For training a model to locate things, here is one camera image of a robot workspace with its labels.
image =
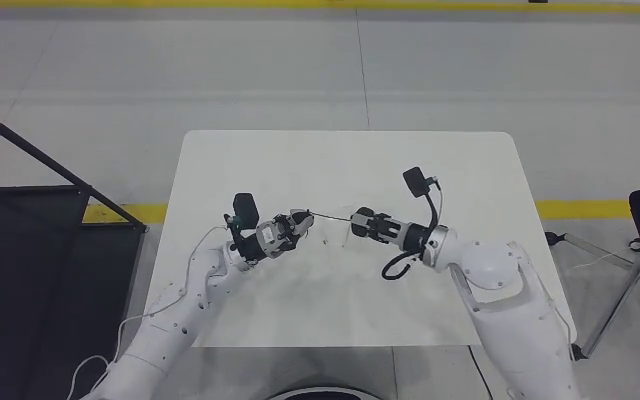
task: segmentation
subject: floor seam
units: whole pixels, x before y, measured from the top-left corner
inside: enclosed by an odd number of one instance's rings
[[[393,382],[395,383],[396,399],[400,400],[400,393],[398,393],[398,373],[396,372],[396,353],[391,346],[391,362],[393,364]]]
[[[47,39],[47,43],[45,43],[42,51],[40,52],[40,55],[38,56],[38,59],[36,60],[33,68],[29,72],[29,75],[27,76],[27,79],[25,80],[24,85],[22,85],[22,88],[20,89],[20,93],[18,93],[16,98],[13,100],[13,102],[11,102],[11,106],[9,107],[9,111],[7,112],[7,115],[4,118],[4,122],[8,122],[9,121],[9,117],[11,116],[11,112],[13,111],[13,109],[14,109],[15,105],[18,103],[18,101],[22,98],[22,95],[24,94],[24,91],[29,86],[29,83],[31,82],[31,78],[33,77],[33,74],[38,69],[38,66],[40,65],[40,62],[42,61],[42,58],[44,57],[44,53],[47,51],[47,49],[51,45],[51,42],[53,41],[53,37],[55,36],[56,31],[58,30],[58,27],[60,26],[60,22],[61,21],[57,21],[56,26],[53,27],[53,30],[51,31],[51,35],[49,36],[49,39]]]
[[[358,47],[360,49],[360,68],[362,71],[362,89],[364,90],[364,107],[367,113],[367,129],[371,130],[371,122],[369,120],[369,101],[367,100],[367,83],[364,78],[364,59],[362,58],[362,40],[360,39],[360,20],[358,18],[357,8],[356,8],[356,29],[358,31]]]

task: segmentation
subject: black pole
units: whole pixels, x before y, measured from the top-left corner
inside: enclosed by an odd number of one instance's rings
[[[47,167],[57,172],[58,175],[62,176],[69,182],[73,183],[74,185],[78,186],[80,189],[87,192],[89,195],[91,195],[91,197],[94,197],[96,200],[100,201],[102,204],[109,207],[111,210],[113,210],[115,213],[120,215],[122,218],[134,224],[136,228],[142,228],[142,229],[146,228],[146,226],[142,222],[140,222],[138,219],[136,219],[133,215],[123,210],[122,207],[120,207],[113,201],[109,200],[105,195],[98,192],[87,182],[78,178],[71,171],[69,171],[62,165],[60,165],[56,160],[46,155],[36,146],[27,142],[24,138],[22,138],[22,136],[18,135],[17,133],[9,129],[9,127],[7,127],[4,124],[0,124],[0,135],[3,136],[8,141],[10,141],[11,143],[13,143],[14,145],[16,145],[18,148],[22,149],[25,153],[29,154],[36,160],[40,161]]]

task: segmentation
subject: white robot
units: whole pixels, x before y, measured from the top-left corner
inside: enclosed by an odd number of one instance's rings
[[[515,399],[579,400],[567,336],[561,319],[533,269],[526,252],[516,243],[460,243],[454,230],[438,225],[438,214],[429,196],[435,178],[425,179],[419,168],[405,172],[415,197],[425,196],[431,208],[428,227],[403,223],[385,214],[361,208],[351,216],[356,236],[393,243],[403,252],[382,270],[387,280],[404,258],[420,259],[440,273],[450,270],[487,355],[504,376]],[[236,285],[264,258],[276,258],[293,250],[313,225],[314,214],[292,210],[258,225],[258,212],[250,194],[234,200],[236,216],[225,215],[233,240],[213,250],[192,254],[184,286],[170,284],[147,312],[133,342],[111,363],[104,379],[83,399],[147,400],[171,372],[181,354],[209,323],[211,309],[232,296]],[[255,229],[243,237],[241,231]],[[469,283],[484,290],[503,290],[522,279],[519,294],[492,303],[479,303]],[[294,399],[372,400],[352,389],[310,388],[273,397]]]

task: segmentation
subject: white cable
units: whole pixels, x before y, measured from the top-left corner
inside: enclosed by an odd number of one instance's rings
[[[99,355],[95,355],[95,356],[88,357],[84,361],[82,361],[80,363],[80,365],[78,365],[78,367],[76,368],[76,371],[73,373],[73,378],[71,379],[71,390],[69,391],[69,396],[67,397],[67,400],[70,400],[71,399],[71,395],[73,394],[73,390],[75,388],[75,382],[76,382],[76,374],[78,373],[78,370],[87,361],[89,361],[91,359],[94,359],[94,358],[99,358],[99,359],[104,361],[104,363],[105,363],[105,365],[107,367],[106,370],[104,371],[104,373],[100,376],[100,378],[98,378],[96,383],[93,385],[93,387],[91,388],[89,393],[93,392],[95,390],[95,388],[98,387],[100,382],[102,382],[102,380],[107,376],[107,374],[109,373],[109,369],[111,368],[111,365],[115,364],[115,362],[118,360],[118,354],[120,353],[120,346],[122,344],[122,331],[123,331],[123,328],[124,328],[124,326],[125,326],[125,324],[127,322],[133,321],[135,319],[145,318],[145,317],[153,316],[155,314],[159,314],[159,313],[165,311],[166,309],[168,309],[169,307],[173,306],[174,304],[178,303],[180,300],[182,300],[187,295],[187,290],[188,290],[187,284],[189,283],[189,271],[191,270],[191,259],[193,259],[194,254],[196,253],[196,251],[198,251],[198,248],[200,247],[202,242],[204,242],[204,240],[209,236],[209,234],[211,234],[211,232],[213,232],[216,229],[224,229],[224,230],[226,230],[227,227],[226,226],[214,226],[213,228],[209,229],[207,231],[207,233],[205,233],[204,236],[202,236],[202,238],[200,239],[198,244],[196,244],[196,246],[193,248],[193,250],[191,251],[191,254],[189,254],[189,260],[187,261],[187,270],[185,272],[185,277],[184,277],[184,286],[181,287],[180,290],[178,291],[178,298],[176,300],[172,301],[171,303],[167,304],[166,306],[158,309],[158,310],[147,311],[144,314],[136,315],[136,316],[133,316],[133,317],[129,317],[129,318],[123,320],[122,322],[120,322],[120,325],[118,326],[118,338],[117,338],[117,342],[116,342],[116,352],[115,352],[115,355],[113,356],[113,360],[111,362],[108,362],[106,358],[104,358],[102,356],[99,356]]]
[[[627,246],[627,247],[625,247],[624,249],[622,249],[622,250],[620,250],[620,251],[616,251],[615,253],[609,253],[609,254],[606,254],[606,255],[604,255],[604,256],[602,256],[602,257],[600,257],[600,258],[597,258],[595,261],[592,261],[592,262],[587,263],[587,264],[574,265],[573,267],[569,268],[569,271],[571,271],[572,269],[582,268],[582,267],[588,267],[589,265],[596,264],[596,263],[598,263],[599,261],[602,261],[602,260],[604,260],[604,259],[605,259],[605,258],[607,258],[607,257],[611,257],[611,256],[618,255],[618,254],[620,254],[620,253],[624,253],[625,251],[629,250],[630,248],[631,248],[631,247]]]
[[[102,356],[98,356],[98,355],[87,357],[84,360],[82,360],[82,362],[80,364],[78,364],[78,366],[76,367],[76,370],[73,371],[73,377],[71,378],[71,388],[69,389],[69,394],[67,395],[67,400],[71,400],[71,396],[73,395],[73,391],[76,388],[76,376],[78,375],[78,372],[80,371],[80,368],[82,368],[86,363],[88,363],[89,361],[93,360],[94,358],[104,362],[104,366],[105,367],[109,366],[109,361],[107,361],[106,358],[104,358]]]
[[[571,359],[571,361],[575,361],[575,359],[573,357],[573,349],[571,347],[571,325],[569,325],[569,323],[567,322],[565,317],[562,315],[562,313],[558,309],[558,306],[556,305],[556,301],[549,294],[549,291],[547,290],[547,287],[544,285],[544,282],[542,282],[542,279],[540,278],[540,275],[538,275],[538,271],[536,271],[535,268],[533,268],[533,272],[535,272],[536,276],[538,277],[538,281],[540,282],[540,286],[542,286],[542,290],[544,291],[544,294],[547,297],[547,302],[549,303],[549,305],[551,307],[553,307],[553,309],[555,310],[556,314],[558,314],[558,318],[560,318],[560,320],[567,327],[567,348],[569,350],[569,358]]]
[[[440,224],[440,219],[442,218],[442,204],[444,204],[444,193],[442,192],[442,186],[440,186],[438,192],[440,192],[440,205],[438,206],[438,224]]]

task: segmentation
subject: white table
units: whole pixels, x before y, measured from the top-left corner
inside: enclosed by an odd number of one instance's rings
[[[558,274],[513,140],[490,132],[192,131],[183,143],[147,306],[183,279],[194,245],[251,192],[261,220],[291,208],[349,217],[361,206],[428,224],[402,173],[420,166],[444,190],[441,223],[461,240],[516,240],[575,338]],[[316,218],[294,252],[264,260],[223,305],[196,346],[403,346],[478,344],[448,272],[415,266],[380,277],[399,253]],[[218,230],[203,245],[229,240]],[[511,291],[517,293],[519,288]],[[480,293],[487,299],[486,293]]]

